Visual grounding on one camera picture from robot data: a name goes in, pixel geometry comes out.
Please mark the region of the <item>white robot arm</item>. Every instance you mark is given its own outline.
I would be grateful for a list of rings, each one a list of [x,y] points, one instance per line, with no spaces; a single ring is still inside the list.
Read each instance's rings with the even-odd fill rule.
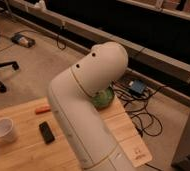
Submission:
[[[121,44],[97,44],[49,85],[51,110],[83,171],[135,171],[91,102],[124,74],[127,65],[128,54]]]

